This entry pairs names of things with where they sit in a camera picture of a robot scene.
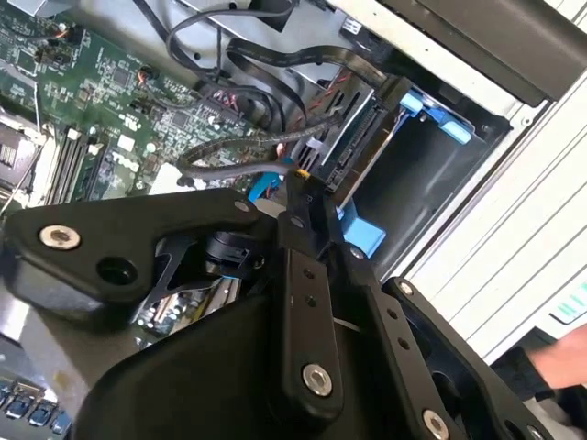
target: silver screw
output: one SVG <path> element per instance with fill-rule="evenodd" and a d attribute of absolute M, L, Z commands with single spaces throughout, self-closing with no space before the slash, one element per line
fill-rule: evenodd
<path fill-rule="evenodd" d="M 414 291 L 406 282 L 400 282 L 400 289 L 406 295 L 413 295 L 414 294 Z"/>
<path fill-rule="evenodd" d="M 58 250 L 72 250 L 82 242 L 75 229 L 64 225 L 44 227 L 39 233 L 39 239 L 46 247 Z"/>
<path fill-rule="evenodd" d="M 424 414 L 422 414 L 422 419 L 424 419 L 426 428 L 428 428 L 428 431 L 432 433 L 434 438 L 438 440 L 449 440 L 449 427 L 444 423 L 442 417 L 432 410 L 425 410 Z"/>
<path fill-rule="evenodd" d="M 297 227 L 304 229 L 304 222 L 299 217 L 292 217 L 292 223 Z"/>
<path fill-rule="evenodd" d="M 363 253 L 354 246 L 350 247 L 350 253 L 355 259 L 363 259 Z"/>
<path fill-rule="evenodd" d="M 332 379 L 318 364 L 309 364 L 302 370 L 302 379 L 308 389 L 316 396 L 326 397 L 332 392 Z"/>
<path fill-rule="evenodd" d="M 241 202 L 240 200 L 237 200 L 235 202 L 235 206 L 237 207 L 237 209 L 239 209 L 243 213 L 247 213 L 248 211 L 250 211 L 249 206 L 246 203 Z"/>
<path fill-rule="evenodd" d="M 537 428 L 535 428 L 532 425 L 528 426 L 528 431 L 530 431 L 530 434 L 532 434 L 532 436 L 534 438 L 536 438 L 536 440 L 544 440 L 544 436 L 540 433 L 540 431 L 538 431 Z"/>

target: person's hand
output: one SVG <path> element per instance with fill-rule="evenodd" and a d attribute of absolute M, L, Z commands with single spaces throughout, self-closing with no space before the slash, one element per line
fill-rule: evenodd
<path fill-rule="evenodd" d="M 553 390 L 587 383 L 587 324 L 528 357 Z"/>

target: green circuit board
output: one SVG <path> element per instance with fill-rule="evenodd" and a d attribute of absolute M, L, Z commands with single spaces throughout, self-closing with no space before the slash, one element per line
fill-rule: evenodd
<path fill-rule="evenodd" d="M 18 73 L 0 70 L 0 105 L 32 119 L 35 100 L 30 82 L 37 84 L 45 120 L 59 128 L 60 144 L 78 155 L 79 163 L 68 165 L 75 170 L 68 170 L 73 182 L 65 201 L 149 193 L 161 166 L 174 163 L 188 147 L 255 131 L 234 109 L 201 99 L 164 74 L 151 90 L 161 99 L 194 105 L 171 110 L 157 104 L 138 83 L 138 73 L 147 63 L 66 16 L 31 17 L 6 0 L 0 0 L 0 16 L 0 61 Z M 30 41 L 15 33 L 56 35 L 60 25 L 69 29 L 68 38 Z M 221 151 L 205 163 L 227 165 L 265 155 L 261 148 Z M 248 178 L 241 178 L 200 182 L 199 187 L 232 186 L 245 192 L 249 184 Z"/>

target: motherboard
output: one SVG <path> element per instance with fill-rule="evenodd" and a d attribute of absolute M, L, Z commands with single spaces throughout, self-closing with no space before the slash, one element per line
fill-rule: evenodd
<path fill-rule="evenodd" d="M 234 97 L 203 96 L 66 16 L 31 17 L 1 0 L 0 17 L 0 106 L 30 121 L 40 112 L 55 127 L 59 157 L 46 204 L 174 191 L 179 176 L 169 171 L 186 149 L 256 131 Z M 262 148 L 223 150 L 203 164 L 265 156 Z M 161 180 L 164 188 L 153 188 Z M 195 183 L 249 185 L 249 177 Z"/>

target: metal arm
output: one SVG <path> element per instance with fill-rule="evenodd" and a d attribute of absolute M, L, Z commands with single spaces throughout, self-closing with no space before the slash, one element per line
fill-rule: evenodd
<path fill-rule="evenodd" d="M 550 438 L 414 285 L 381 289 L 322 183 L 286 185 L 277 219 L 212 190 L 7 220 L 6 286 L 38 309 L 25 348 L 58 352 L 30 355 L 72 439 Z M 246 294 L 132 353 L 143 303 L 220 276 Z"/>

